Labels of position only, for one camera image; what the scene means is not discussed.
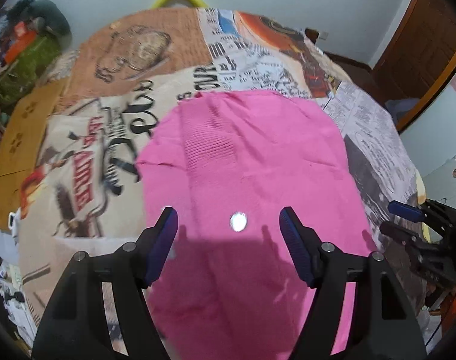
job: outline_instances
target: blue gripper pad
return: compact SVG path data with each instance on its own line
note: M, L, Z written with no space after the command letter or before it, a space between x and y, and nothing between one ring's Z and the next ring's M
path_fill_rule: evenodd
M280 230L299 278L311 287L315 280L311 256L287 212L287 207L280 211Z
M161 275L166 258L178 231L178 213L172 207L166 207L156 225L151 229L158 232L158 237L151 247L146 262L148 269L144 278L145 284L150 286Z
M408 204L397 202L393 200L392 202L388 203L388 212L399 216L401 218L406 219L410 222L423 222L425 219L425 215L423 211L418 207L413 207Z

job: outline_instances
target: pink towel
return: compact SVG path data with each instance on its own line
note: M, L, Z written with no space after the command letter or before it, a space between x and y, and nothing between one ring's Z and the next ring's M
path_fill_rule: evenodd
M161 121L137 167L148 226L165 206L179 215L172 258L148 300L183 360L289 356L315 291L282 238L284 206L322 241L372 251L343 139L315 102L273 91L204 93ZM243 231L230 227L235 212L247 216ZM347 285L334 353L346 346L353 301Z

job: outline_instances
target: metal bolt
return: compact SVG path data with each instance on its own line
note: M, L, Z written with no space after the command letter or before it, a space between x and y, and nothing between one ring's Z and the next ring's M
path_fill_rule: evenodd
M133 251L136 249L136 244L134 242L127 242L123 245L124 251Z
M86 253L83 251L78 251L75 253L74 257L75 257L76 261L81 261L82 259L84 259L86 257Z
M372 254L372 257L374 260L376 261L383 261L385 259L385 257L383 256L383 254L381 254L380 252L378 251L374 251L373 254Z
M330 253L331 251L335 250L335 245L333 245L331 242L324 242L321 244L321 248L324 251L327 251L328 253Z

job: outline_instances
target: wooden door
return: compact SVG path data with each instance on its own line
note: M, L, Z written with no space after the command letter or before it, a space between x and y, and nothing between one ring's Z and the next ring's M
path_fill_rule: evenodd
M419 98L456 51L456 18L445 0L412 0L373 77L388 99Z

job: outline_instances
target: door frame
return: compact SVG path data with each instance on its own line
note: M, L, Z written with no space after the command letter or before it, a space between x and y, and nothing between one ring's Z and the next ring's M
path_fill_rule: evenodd
M415 106L408 111L397 123L397 131L402 132L410 124L412 124L427 107L432 104L436 97L442 90L448 85L448 81L451 80L453 75L456 73L456 51L453 54L448 65L443 69L440 76L436 79L433 85L428 89L427 93L415 104Z
M402 17L402 20L400 21L400 24L398 25L397 31L395 31L395 33L391 37L391 40L388 43L388 46L386 47L385 51L381 55L378 62L376 62L375 67L372 69L372 74L375 74L381 68L381 66L385 63L390 52L395 47L395 43L397 43L398 38L400 38L400 35L402 35L402 32L405 29L405 26L407 25L408 20L410 19L411 15L415 9L415 5L416 5L417 1L418 0L410 0L407 10L405 11L405 14Z
M385 51L381 55L378 62L376 62L375 67L372 70L372 75L376 74L376 72L382 67L385 63L386 59L390 52L392 52L393 48L395 47L395 43L397 43L398 38L401 36L405 26L408 23L414 9L415 5L418 0L410 0L410 3L403 15L402 20L397 28L397 31L393 34L388 46L386 47ZM397 131L398 133L405 130L410 124L412 124L417 117L419 117L422 112L427 109L427 107L436 99L439 93L447 86L448 81L453 77L456 72L456 51L453 54L453 57L448 62L447 66L441 72L440 76L435 80L433 85L428 88L428 91L422 96L422 98L415 104L415 106L408 111L397 123Z

